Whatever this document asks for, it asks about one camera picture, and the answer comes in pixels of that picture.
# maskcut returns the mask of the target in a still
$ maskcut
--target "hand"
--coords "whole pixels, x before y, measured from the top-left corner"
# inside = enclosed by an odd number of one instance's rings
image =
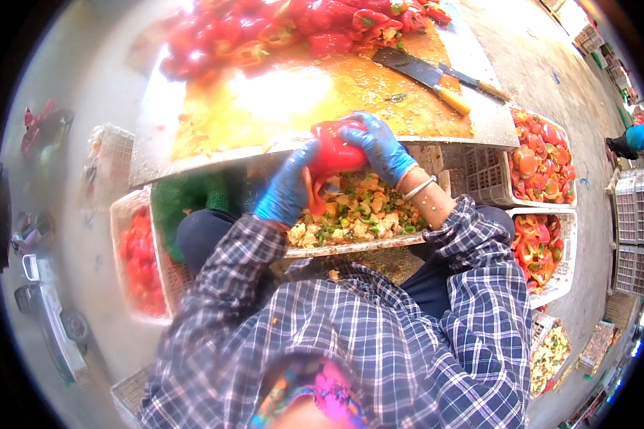
[[[308,205],[308,192],[303,184],[301,170],[317,154],[319,142],[310,139],[284,162],[272,179],[267,192],[255,207],[254,214],[263,220],[273,220],[293,227]]]
[[[344,127],[338,132],[339,138],[364,150],[372,170],[384,182],[396,187],[408,168],[416,164],[415,159],[396,141],[389,126],[370,113],[360,110],[344,119],[362,122],[367,131]]]

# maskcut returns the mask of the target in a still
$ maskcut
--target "wooden knife handle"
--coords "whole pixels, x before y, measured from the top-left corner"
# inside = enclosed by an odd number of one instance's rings
[[[467,116],[467,114],[470,113],[470,110],[472,110],[467,104],[465,104],[465,101],[455,95],[453,91],[444,87],[436,87],[435,90],[437,91],[439,98],[443,99],[461,115]]]
[[[486,93],[493,95],[496,98],[500,98],[505,102],[510,101],[510,94],[506,91],[496,88],[494,85],[488,84],[487,82],[479,82],[478,87]]]

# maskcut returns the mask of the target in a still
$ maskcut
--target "silver bangle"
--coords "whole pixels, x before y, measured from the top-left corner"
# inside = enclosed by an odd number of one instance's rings
[[[428,184],[430,184],[430,183],[432,183],[432,182],[437,183],[437,176],[432,175],[429,179],[427,179],[426,181],[424,181],[424,183],[423,183],[423,184],[421,184],[420,186],[416,187],[415,189],[413,189],[413,190],[412,190],[412,191],[410,191],[409,193],[406,193],[405,195],[403,195],[403,199],[404,199],[404,200],[407,200],[407,201],[412,200],[412,199],[413,199],[413,197],[414,197],[418,192],[422,191],[422,190],[423,190],[423,189],[424,189]]]

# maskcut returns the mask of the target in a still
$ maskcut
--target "tire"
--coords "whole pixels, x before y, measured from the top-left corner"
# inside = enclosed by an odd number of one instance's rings
[[[77,311],[64,311],[60,313],[62,327],[67,333],[67,338],[78,345],[86,345],[91,334],[91,327],[84,316]]]

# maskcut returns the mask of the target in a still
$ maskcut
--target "green mesh bag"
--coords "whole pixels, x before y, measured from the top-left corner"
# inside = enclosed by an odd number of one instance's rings
[[[229,188],[221,172],[186,174],[152,186],[150,194],[155,228],[165,242],[165,252],[174,262],[184,262],[176,245],[176,229],[189,213],[202,209],[230,212]]]

